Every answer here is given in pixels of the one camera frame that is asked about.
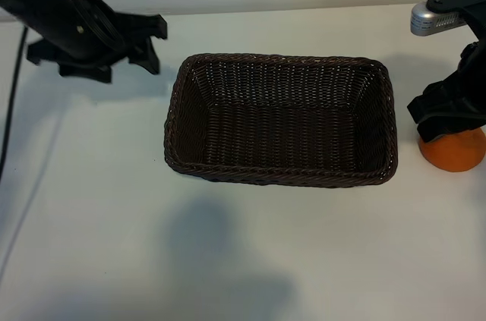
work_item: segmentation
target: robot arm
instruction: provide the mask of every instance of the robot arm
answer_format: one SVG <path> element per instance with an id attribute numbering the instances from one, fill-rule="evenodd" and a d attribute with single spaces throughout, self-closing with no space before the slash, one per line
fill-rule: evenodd
<path id="1" fill-rule="evenodd" d="M 59 64 L 62 76 L 111 82 L 111 65 L 132 64 L 159 73 L 151 36 L 167 38 L 161 16 L 114 12 L 102 0 L 0 0 L 0 6 L 44 39 L 27 49 L 27 59 Z"/>
<path id="2" fill-rule="evenodd" d="M 486 0 L 428 0 L 412 10 L 411 30 L 418 36 L 465 24 L 478 41 L 466 46 L 455 72 L 426 87 L 408 106 L 426 143 L 486 124 Z"/>

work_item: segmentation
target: white table surface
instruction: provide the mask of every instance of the white table surface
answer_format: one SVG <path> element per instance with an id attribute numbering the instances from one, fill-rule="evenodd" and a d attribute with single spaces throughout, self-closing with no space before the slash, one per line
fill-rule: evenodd
<path id="1" fill-rule="evenodd" d="M 122 62 L 113 85 L 25 61 L 0 187 L 0 320 L 484 321 L 486 165 L 428 164 L 406 109 L 474 37 L 413 36 L 411 8 L 169 16 L 162 74 Z M 2 115 L 20 33 L 0 25 Z M 327 190 L 176 174 L 163 124 L 179 65 L 200 52 L 382 61 L 395 177 Z"/>

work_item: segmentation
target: brown wicker basket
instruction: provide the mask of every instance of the brown wicker basket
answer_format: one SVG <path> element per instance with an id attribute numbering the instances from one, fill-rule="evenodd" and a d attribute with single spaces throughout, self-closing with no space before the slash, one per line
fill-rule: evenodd
<path id="1" fill-rule="evenodd" d="M 164 145 L 171 168 L 211 181 L 382 184 L 398 163 L 388 71 L 366 58 L 194 55 Z"/>

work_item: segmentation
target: basket rim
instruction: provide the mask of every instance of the basket rim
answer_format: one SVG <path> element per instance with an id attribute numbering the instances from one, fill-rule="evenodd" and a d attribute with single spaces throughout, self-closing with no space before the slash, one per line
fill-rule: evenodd
<path id="1" fill-rule="evenodd" d="M 386 108 L 388 115 L 392 119 L 392 126 L 385 127 L 387 137 L 387 155 L 384 158 L 383 165 L 369 172 L 344 172 L 344 171 L 330 171 L 319 168 L 297 168 L 297 167 L 252 167 L 243 165 L 223 165 L 223 164 L 205 164 L 200 162 L 184 162 L 181 161 L 175 146 L 171 144 L 173 140 L 173 134 L 175 133 L 175 123 L 181 106 L 178 104 L 179 89 L 183 86 L 183 83 L 188 79 L 188 72 L 193 68 L 195 64 L 204 63 L 209 61 L 221 61 L 224 59 L 227 61 L 241 61 L 242 59 L 247 61 L 253 61 L 258 58 L 266 58 L 269 60 L 269 64 L 272 61 L 278 60 L 278 64 L 281 61 L 287 61 L 291 64 L 293 61 L 299 61 L 299 64 L 314 65 L 318 62 L 325 61 L 329 66 L 342 65 L 344 61 L 346 63 L 354 64 L 354 66 L 367 67 L 375 71 L 382 77 L 382 85 L 380 85 L 380 100 L 384 108 Z M 345 57 L 345 56 L 330 56 L 330 57 L 317 57 L 317 56 L 299 56 L 299 55 L 264 55 L 264 54 L 251 54 L 251 53 L 203 53 L 192 55 L 184 60 L 179 68 L 176 81 L 172 90 L 172 96 L 169 105 L 169 112 L 165 124 L 165 157 L 168 165 L 177 172 L 184 172 L 185 174 L 197 172 L 201 173 L 205 171 L 214 172 L 216 175 L 219 172 L 225 172 L 225 174 L 235 173 L 241 177 L 242 175 L 261 174 L 267 172 L 269 174 L 287 174 L 287 175 L 312 175 L 314 177 L 322 177 L 322 179 L 334 178 L 356 178 L 356 179 L 369 179 L 369 178 L 381 178 L 383 182 L 388 181 L 393 177 L 398 166 L 398 149 L 396 139 L 396 116 L 394 109 L 393 94 L 388 96 L 387 91 L 392 92 L 392 84 L 390 82 L 387 68 L 380 61 L 361 58 L 361 57 Z"/>

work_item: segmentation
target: orange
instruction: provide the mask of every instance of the orange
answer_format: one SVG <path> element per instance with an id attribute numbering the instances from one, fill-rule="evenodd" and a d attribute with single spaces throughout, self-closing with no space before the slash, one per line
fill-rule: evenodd
<path id="1" fill-rule="evenodd" d="M 436 167 L 449 172 L 474 168 L 486 153 L 486 136 L 481 128 L 445 135 L 437 140 L 418 142 L 422 155 Z"/>

